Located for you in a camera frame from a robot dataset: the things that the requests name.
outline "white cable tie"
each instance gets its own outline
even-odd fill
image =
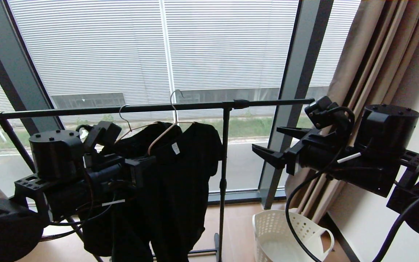
[[[337,161],[337,163],[338,163],[338,164],[340,164],[340,163],[344,163],[344,162],[346,162],[346,161],[349,161],[349,160],[355,159],[355,158],[357,158],[357,157],[359,157],[359,156],[361,156],[361,153],[360,153],[360,152],[355,153],[355,154],[350,155],[350,156],[346,156],[346,157],[344,157],[343,159],[339,159],[339,160]]]
[[[112,202],[106,202],[101,204],[102,207],[106,207],[106,206],[110,206],[110,205],[114,205],[114,204],[118,204],[118,203],[123,203],[125,202],[125,199],[120,199],[120,200],[116,200],[116,201],[112,201]]]

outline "laundry basket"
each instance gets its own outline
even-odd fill
[[[295,232],[308,250],[323,261],[334,246],[334,237],[328,229],[308,218],[289,213]],[[266,210],[253,216],[256,262],[310,262],[313,261],[296,242],[287,225],[284,210]],[[321,234],[328,232],[331,246],[323,251]]]

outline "white wall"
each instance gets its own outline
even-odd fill
[[[419,45],[392,103],[419,111]],[[419,153],[419,121],[408,149]],[[386,204],[387,199],[348,184],[329,211],[361,262],[374,259],[398,216]],[[383,261],[419,262],[419,234],[404,223]]]

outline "white plastic basket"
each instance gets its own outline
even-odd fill
[[[334,246],[334,237],[328,229],[308,218],[289,213],[295,232],[308,250],[323,261]],[[284,210],[266,210],[253,216],[256,262],[310,262],[313,261],[298,245],[287,225]],[[321,234],[328,232],[331,246],[323,251]]]

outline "pavement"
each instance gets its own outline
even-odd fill
[[[251,151],[251,144],[267,146],[260,138],[233,140],[228,144],[227,189],[243,190],[258,188],[263,160]],[[0,151],[0,188],[6,195],[13,195],[14,181],[32,174],[17,151]],[[221,165],[217,174],[209,180],[209,190],[219,191]]]

